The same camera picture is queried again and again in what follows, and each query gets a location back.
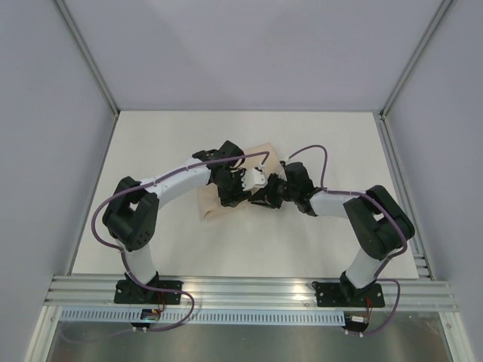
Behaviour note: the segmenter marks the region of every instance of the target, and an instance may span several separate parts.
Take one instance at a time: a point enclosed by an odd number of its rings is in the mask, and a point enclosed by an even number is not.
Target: metal bracket
[[[347,300],[340,290],[340,283],[318,283],[312,282],[315,289],[315,297],[318,307],[347,307],[347,308],[366,308],[368,306],[367,298],[372,303],[373,308],[384,308],[383,288],[380,284],[371,284],[363,293],[355,298]]]
[[[156,281],[152,287],[162,289],[181,290],[183,282],[181,281]],[[179,305],[180,294],[177,293],[160,293],[145,290],[130,280],[120,280],[115,285],[115,304],[165,304],[165,305]]]

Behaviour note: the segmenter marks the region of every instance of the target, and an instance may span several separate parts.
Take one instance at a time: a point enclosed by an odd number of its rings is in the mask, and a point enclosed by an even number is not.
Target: white table surface
[[[90,219],[120,179],[142,179],[178,167],[201,149],[231,140],[242,149],[271,142],[280,159],[320,143],[328,148],[325,185],[365,190],[375,184],[395,195],[371,113],[362,112],[122,112],[85,228],[74,273],[121,274],[119,253],[97,243]],[[314,183],[323,153],[297,156]],[[100,234],[112,239],[98,220]],[[149,243],[163,275],[338,278],[359,245],[347,219],[310,217],[295,205],[280,210],[251,205],[201,221],[196,191],[163,207]],[[411,250],[391,261],[381,276],[417,278]]]

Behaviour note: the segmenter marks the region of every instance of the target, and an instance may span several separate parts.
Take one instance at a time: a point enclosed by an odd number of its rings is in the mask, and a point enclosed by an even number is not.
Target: enclosure wall
[[[389,114],[432,270],[450,281],[475,353],[483,275],[483,3],[458,1]]]
[[[375,110],[441,0],[66,0],[123,110]]]
[[[0,360],[19,361],[114,120],[50,1],[3,1],[0,49]]]

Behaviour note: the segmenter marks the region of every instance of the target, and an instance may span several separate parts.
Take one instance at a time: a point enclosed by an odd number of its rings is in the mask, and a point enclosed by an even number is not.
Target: purple cable
[[[99,241],[102,245],[106,246],[106,247],[111,247],[112,249],[117,249],[121,252],[121,258],[122,258],[122,263],[124,264],[125,268],[126,268],[126,272],[128,273],[129,275],[129,278],[131,278],[131,280],[136,283],[137,285],[139,285],[140,287],[144,288],[144,289],[147,289],[147,290],[152,290],[152,291],[155,291],[155,292],[164,292],[164,293],[179,293],[179,294],[183,294],[185,296],[188,296],[190,299],[191,299],[191,309],[189,310],[188,314],[181,320],[179,320],[178,322],[176,323],[173,323],[173,324],[170,324],[169,326],[166,326],[166,327],[160,327],[160,328],[152,328],[152,329],[149,329],[149,330],[146,330],[148,332],[161,332],[161,331],[165,331],[165,330],[172,330],[173,328],[176,328],[176,327],[179,327],[181,324],[183,324],[185,321],[188,320],[188,318],[191,316],[191,314],[193,313],[194,309],[195,309],[195,299],[193,298],[193,296],[188,293],[188,292],[184,292],[182,290],[175,290],[175,289],[164,289],[164,288],[154,288],[154,287],[150,287],[148,285],[145,285],[143,283],[141,283],[133,274],[133,272],[131,271],[131,269],[129,268],[129,265],[126,261],[126,256],[125,256],[125,251],[122,247],[118,246],[118,245],[114,245],[114,244],[111,244],[111,243],[108,243],[107,241],[103,240],[99,233],[97,232],[97,229],[96,229],[96,221],[97,221],[97,217],[99,216],[100,214],[100,211],[111,201],[115,200],[116,198],[119,198],[123,195],[126,195],[128,193],[131,193],[131,192],[135,192],[135,191],[138,191],[138,190],[142,190],[142,189],[147,189],[148,187],[151,187],[151,186],[154,186],[155,184],[157,183],[160,183],[166,179],[168,179],[169,177],[172,177],[180,172],[183,172],[183,171],[188,171],[188,170],[191,170],[195,167],[201,167],[201,166],[207,166],[209,164],[223,164],[223,163],[226,163],[226,162],[231,162],[231,161],[238,161],[238,160],[243,160],[243,159],[246,159],[246,158],[251,158],[251,157],[257,157],[257,156],[261,156],[261,155],[265,155],[265,157],[263,158],[261,164],[265,164],[266,160],[268,159],[268,157],[270,156],[270,152],[268,151],[263,151],[263,152],[256,152],[256,153],[251,153],[249,155],[243,155],[243,156],[237,156],[237,157],[229,157],[229,158],[222,158],[220,160],[210,160],[210,161],[203,161],[203,162],[198,162],[196,164],[190,164],[186,167],[180,167],[180,168],[177,168],[176,170],[172,170],[171,172],[169,173],[166,173],[165,175],[163,176],[160,176],[158,179],[156,179],[155,181],[153,182],[150,182],[150,183],[145,183],[143,185],[139,185],[139,186],[135,186],[133,188],[130,188],[130,189],[126,189],[126,190],[123,190],[123,191],[120,191],[116,194],[114,194],[113,196],[107,198],[105,201],[103,201],[99,207],[97,207],[97,209],[94,211],[93,215],[92,215],[92,220],[91,220],[91,231],[92,231],[92,234],[94,235],[95,239],[97,241]],[[132,329],[129,329],[129,330],[122,330],[122,331],[118,331],[116,333],[113,333],[113,334],[110,334],[108,336],[105,336],[103,338],[100,338],[100,339],[92,339],[92,340],[88,340],[88,341],[73,341],[71,339],[68,339],[67,337],[65,337],[63,335],[63,333],[61,332],[61,337],[66,340],[67,342],[71,342],[71,343],[78,343],[78,344],[83,344],[83,343],[92,343],[92,342],[98,342],[100,340],[103,340],[105,338],[110,338],[110,337],[113,337],[113,336],[119,336],[121,334],[124,334],[124,333],[127,333],[129,331],[132,331]]]
[[[114,332],[114,333],[111,333],[111,334],[108,334],[107,336],[102,336],[100,338],[95,338],[95,339],[87,339],[85,341],[78,341],[78,340],[75,340],[75,339],[70,339],[69,337],[66,337],[64,331],[67,329],[67,328],[64,328],[62,330],[60,330],[59,332],[59,336],[61,339],[63,339],[64,341],[68,342],[68,343],[72,343],[74,345],[84,345],[84,344],[88,344],[88,343],[95,343],[95,342],[100,342],[100,341],[103,341],[104,339],[108,339],[108,338],[112,338],[112,337],[116,337],[116,336],[120,336],[122,334],[126,334],[126,333],[129,333],[129,332],[132,332],[133,329],[132,328],[129,328],[129,329],[126,329],[126,330],[118,330],[117,332]]]
[[[290,160],[291,158],[297,156],[299,153],[307,150],[307,149],[322,149],[325,153],[325,159],[324,159],[324,166],[322,167],[322,175],[320,177],[320,187],[323,189],[323,190],[326,190],[327,188],[324,187],[324,178],[325,178],[325,169],[327,168],[327,159],[328,159],[328,152],[327,152],[327,149],[323,146],[323,145],[310,145],[310,146],[307,146],[307,147],[303,147],[302,149],[299,149],[298,151],[296,151],[295,153],[293,153],[288,159]]]
[[[128,261],[126,260],[126,254],[124,253],[124,251],[121,253],[121,258],[122,258],[122,263],[124,264],[124,267],[126,268],[126,271],[128,273],[129,278],[134,283],[139,285],[140,287],[147,289],[147,290],[152,290],[153,292],[159,292],[159,293],[164,292],[164,293],[183,294],[183,295],[185,295],[185,296],[187,296],[188,298],[191,299],[191,308],[189,309],[188,313],[186,314],[186,316],[184,318],[182,318],[178,322],[170,324],[169,326],[166,326],[166,327],[149,328],[148,330],[146,330],[147,332],[163,332],[165,330],[172,330],[173,328],[179,327],[181,324],[183,324],[184,322],[186,322],[188,320],[188,318],[191,316],[191,314],[195,310],[195,299],[193,298],[193,296],[190,293],[185,292],[183,290],[176,290],[176,289],[154,288],[154,287],[150,287],[149,285],[145,285],[145,284],[141,283],[136,278],[136,276],[133,274],[131,269],[129,268]]]
[[[374,334],[378,334],[381,330],[386,328],[388,324],[392,321],[392,319],[395,316],[395,311],[398,308],[399,305],[399,300],[401,298],[401,284],[397,281],[397,279],[391,279],[391,278],[384,278],[384,279],[377,279],[378,281],[390,281],[393,282],[397,288],[398,288],[398,293],[395,297],[394,301],[394,306],[392,307],[391,313],[389,314],[388,318],[375,330],[371,330],[369,332],[364,332],[364,333],[357,333],[357,332],[352,332],[350,330],[347,330],[349,334],[352,334],[354,336],[373,336]]]

